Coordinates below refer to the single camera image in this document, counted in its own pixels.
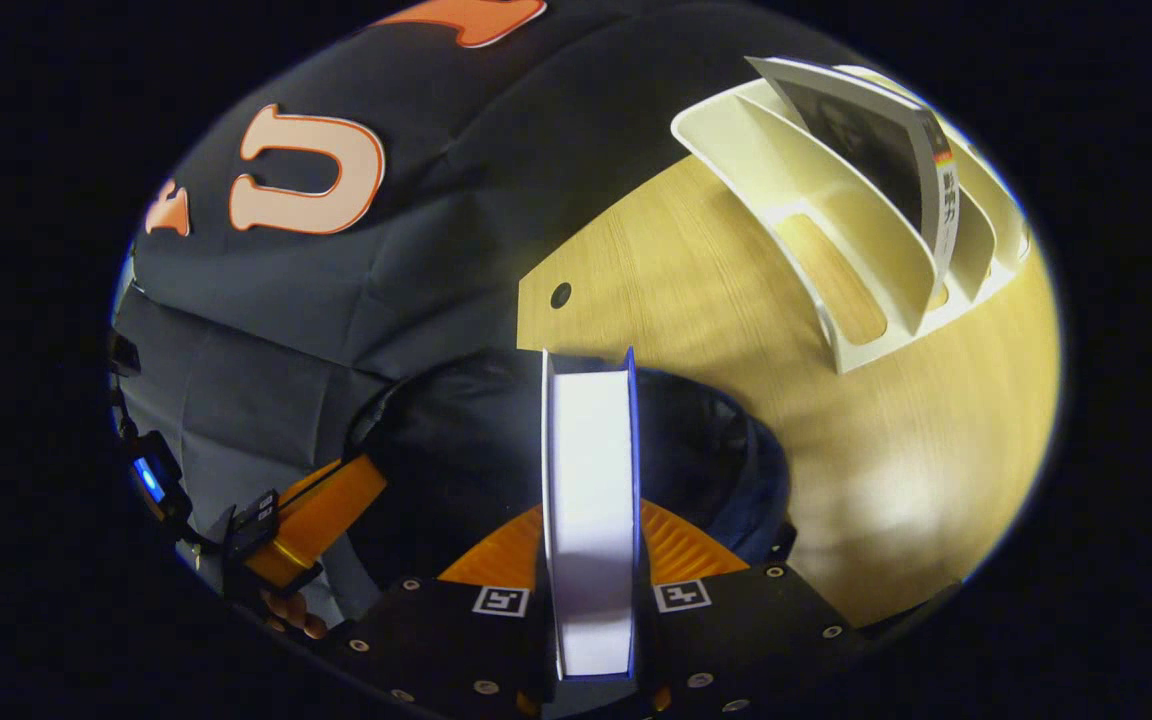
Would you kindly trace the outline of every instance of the orange letter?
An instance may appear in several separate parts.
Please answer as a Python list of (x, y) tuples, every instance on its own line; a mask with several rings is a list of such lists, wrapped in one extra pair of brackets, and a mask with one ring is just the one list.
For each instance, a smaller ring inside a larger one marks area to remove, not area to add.
[(540, 13), (545, 13), (544, 0), (508, 0), (507, 3), (494, 0), (426, 0), (371, 24), (433, 23), (454, 26), (461, 31), (456, 36), (457, 45), (485, 47)]
[(145, 232), (153, 232), (154, 228), (170, 228), (177, 232), (179, 236), (185, 237), (189, 234), (189, 192), (180, 188), (180, 192), (172, 197), (175, 190), (174, 179), (169, 179), (159, 191), (159, 199), (154, 205), (150, 205), (150, 211), (145, 214)]
[(238, 156), (253, 160), (270, 149), (321, 152), (338, 161), (338, 181), (320, 195), (256, 184), (250, 174), (234, 179), (229, 190), (229, 222), (242, 232), (266, 225), (286, 232), (342, 232), (371, 206), (385, 176), (385, 152), (374, 132), (351, 120), (279, 115), (265, 105), (247, 127)]

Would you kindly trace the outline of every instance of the book cover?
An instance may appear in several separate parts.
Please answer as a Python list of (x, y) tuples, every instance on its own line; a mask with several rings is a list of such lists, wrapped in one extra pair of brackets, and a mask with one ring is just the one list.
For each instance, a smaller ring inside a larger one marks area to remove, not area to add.
[(561, 680), (630, 679), (639, 553), (634, 355), (541, 387), (541, 503)]

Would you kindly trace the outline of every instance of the wooden table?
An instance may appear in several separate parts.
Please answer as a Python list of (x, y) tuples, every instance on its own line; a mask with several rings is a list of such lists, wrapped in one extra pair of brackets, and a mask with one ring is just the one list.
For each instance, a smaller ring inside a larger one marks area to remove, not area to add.
[[(554, 309), (562, 282), (571, 297)], [(839, 376), (787, 260), (691, 156), (518, 283), (518, 347), (613, 361), (630, 344), (639, 365), (730, 393), (776, 432), (799, 530), (790, 566), (856, 626), (986, 559), (1033, 487), (1060, 392), (1037, 242), (995, 297)]]

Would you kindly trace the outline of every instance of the book spine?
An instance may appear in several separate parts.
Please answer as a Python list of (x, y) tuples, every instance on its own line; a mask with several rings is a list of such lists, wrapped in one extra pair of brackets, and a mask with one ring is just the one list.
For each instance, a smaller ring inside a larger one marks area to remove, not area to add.
[(954, 150), (941, 129), (941, 123), (937, 122), (937, 115), (933, 115), (929, 109), (924, 109), (922, 115), (923, 129), (927, 132), (927, 142), (932, 146), (932, 161), (935, 165), (937, 215), (932, 260), (935, 265), (937, 278), (942, 282), (950, 268), (954, 245), (958, 236), (958, 170), (954, 160)]
[[(639, 568), (639, 562), (644, 559), (639, 556), (639, 550), (643, 547), (643, 543), (639, 543), (641, 535), (643, 535), (643, 528), (641, 528), (641, 518), (643, 518), (643, 509), (641, 507), (641, 498), (643, 497), (643, 491), (641, 491), (641, 478), (639, 478), (639, 377), (637, 377), (637, 366), (634, 361), (634, 346), (628, 348), (626, 351), (626, 386), (628, 391), (628, 404), (630, 404), (630, 462), (631, 471), (634, 475), (632, 480), (632, 492), (634, 492), (634, 569)], [(628, 661), (628, 677), (635, 679), (635, 665), (637, 665), (637, 659), (634, 654), (634, 649), (636, 643), (632, 638), (637, 635), (637, 620), (634, 614), (630, 615), (630, 661)]]

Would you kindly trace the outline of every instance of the black fabric backdrop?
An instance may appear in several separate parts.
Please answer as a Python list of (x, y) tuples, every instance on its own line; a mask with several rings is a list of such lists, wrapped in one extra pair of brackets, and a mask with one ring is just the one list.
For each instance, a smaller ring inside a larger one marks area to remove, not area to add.
[[(511, 348), (522, 275), (684, 158), (673, 118), (758, 77), (745, 55), (771, 54), (865, 63), (758, 6), (582, 0), (551, 5), (484, 50), (430, 24), (361, 29), (223, 113), (177, 167), (164, 168), (189, 192), (191, 230), (136, 228), (136, 281), (114, 323), (142, 348), (141, 377), (122, 382), (128, 409), (142, 432), (168, 438), (197, 528), (334, 460), (349, 409), (384, 378)], [(302, 192), (331, 187), (338, 173), (314, 152), (238, 158), (251, 118), (271, 103), (379, 136), (384, 182), (346, 232), (233, 228), (240, 173)], [(471, 502), (479, 515), (499, 495), (483, 491)], [(672, 509), (755, 506), (752, 497), (714, 498)], [(453, 509), (429, 510), (441, 518)], [(438, 544), (403, 537), (412, 552)], [(355, 546), (366, 566), (381, 561)]]
[[(374, 717), (215, 606), (109, 483), (101, 333), (174, 161), (396, 6), (0, 3), (0, 715)], [(1152, 717), (1152, 3), (786, 9), (979, 141), (1051, 250), (1073, 353), (1066, 431), (1011, 539), (795, 714)]]

